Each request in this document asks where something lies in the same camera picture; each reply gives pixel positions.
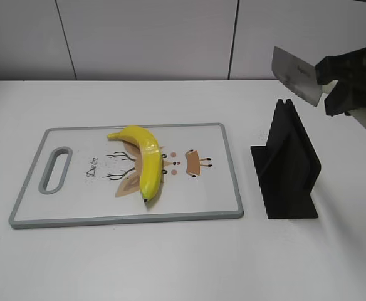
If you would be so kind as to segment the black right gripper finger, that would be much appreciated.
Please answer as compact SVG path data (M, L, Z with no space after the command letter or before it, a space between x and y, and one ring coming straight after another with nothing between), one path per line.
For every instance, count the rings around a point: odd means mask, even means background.
M328 85L330 92L325 99L325 113L327 116L348 114L351 110L359 109L363 106L362 91L352 88L342 82L331 82Z
M315 66L317 83L327 85L333 80L354 85L366 84L364 59L366 48L342 55L326 56Z

